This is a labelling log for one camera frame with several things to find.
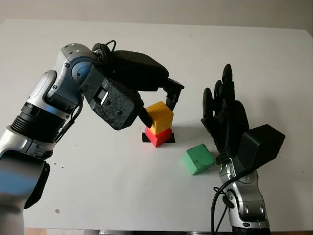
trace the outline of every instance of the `robotic hand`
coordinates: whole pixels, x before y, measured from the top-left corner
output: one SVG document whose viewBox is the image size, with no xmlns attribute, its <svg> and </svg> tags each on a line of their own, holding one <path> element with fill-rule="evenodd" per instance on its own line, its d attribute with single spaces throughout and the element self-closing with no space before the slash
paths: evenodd
<svg viewBox="0 0 313 235">
<path fill-rule="evenodd" d="M 220 178 L 223 185 L 215 188 L 211 209 L 211 233 L 214 230 L 215 204 L 220 194 L 228 208 L 229 220 L 236 235 L 269 235 L 269 223 L 263 197 L 258 189 L 256 169 L 276 158 L 285 135 L 269 125 L 249 129 L 244 106 L 235 100 L 230 64 L 222 80 L 203 94 L 201 122 L 214 139 L 220 155 Z"/>
<path fill-rule="evenodd" d="M 23 234 L 22 212 L 38 202 L 49 176 L 45 159 L 82 111 L 83 97 L 115 130 L 130 126 L 137 116 L 151 127 L 138 91 L 163 88 L 166 105 L 174 109 L 184 86 L 151 57 L 114 51 L 115 45 L 61 48 L 54 70 L 42 75 L 21 114 L 7 126 L 0 139 L 1 235 Z"/>
</svg>

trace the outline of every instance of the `green cube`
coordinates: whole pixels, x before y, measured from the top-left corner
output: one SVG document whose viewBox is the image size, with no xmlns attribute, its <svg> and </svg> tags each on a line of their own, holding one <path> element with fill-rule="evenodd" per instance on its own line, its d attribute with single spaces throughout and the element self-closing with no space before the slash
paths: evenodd
<svg viewBox="0 0 313 235">
<path fill-rule="evenodd" d="M 188 149 L 183 160 L 192 175 L 208 169 L 215 163 L 215 158 L 204 144 Z"/>
</svg>

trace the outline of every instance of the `stacked blocks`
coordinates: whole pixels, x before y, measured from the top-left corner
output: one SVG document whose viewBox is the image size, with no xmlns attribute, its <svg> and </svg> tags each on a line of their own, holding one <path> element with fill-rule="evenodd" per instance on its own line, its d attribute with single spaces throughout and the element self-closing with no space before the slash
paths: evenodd
<svg viewBox="0 0 313 235">
<path fill-rule="evenodd" d="M 172 122 L 174 113 L 170 110 L 163 101 L 155 103 L 146 108 L 149 116 L 152 119 L 152 127 L 146 127 L 146 136 L 151 143 L 158 147 L 167 142 L 172 135 Z"/>
</svg>

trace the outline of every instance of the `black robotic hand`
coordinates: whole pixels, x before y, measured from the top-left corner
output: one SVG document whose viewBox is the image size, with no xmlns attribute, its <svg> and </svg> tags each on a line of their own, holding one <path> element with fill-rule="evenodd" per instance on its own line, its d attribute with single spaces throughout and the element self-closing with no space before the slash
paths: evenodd
<svg viewBox="0 0 313 235">
<path fill-rule="evenodd" d="M 114 42 L 112 50 L 108 44 Z M 116 42 L 95 44 L 92 51 L 100 63 L 94 63 L 80 90 L 90 107 L 115 130 L 130 126 L 137 116 L 151 127 L 152 120 L 138 91 L 167 93 L 166 105 L 173 110 L 180 91 L 180 83 L 168 78 L 169 72 L 151 57 L 132 51 L 114 51 Z"/>
<path fill-rule="evenodd" d="M 244 106 L 235 100 L 235 87 L 230 64 L 224 67 L 222 80 L 214 88 L 214 98 L 209 88 L 203 93 L 203 118 L 208 132 L 221 154 L 234 157 L 241 136 L 249 129 Z"/>
<path fill-rule="evenodd" d="M 222 80 L 203 93 L 203 118 L 220 153 L 217 163 L 232 159 L 237 173 L 257 169 L 276 158 L 285 135 L 269 125 L 249 129 L 245 108 L 235 100 L 230 64 L 224 67 Z"/>
</svg>

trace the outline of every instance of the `red cube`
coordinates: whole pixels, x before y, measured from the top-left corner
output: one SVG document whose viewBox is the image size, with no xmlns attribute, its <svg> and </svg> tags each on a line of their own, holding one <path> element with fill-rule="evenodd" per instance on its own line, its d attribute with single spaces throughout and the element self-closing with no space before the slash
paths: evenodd
<svg viewBox="0 0 313 235">
<path fill-rule="evenodd" d="M 151 143 L 154 145 L 154 147 L 159 147 L 160 145 L 164 144 L 167 142 L 172 135 L 172 129 L 169 128 L 157 135 L 154 135 L 152 131 L 146 127 L 146 136 L 148 139 L 151 141 Z"/>
</svg>

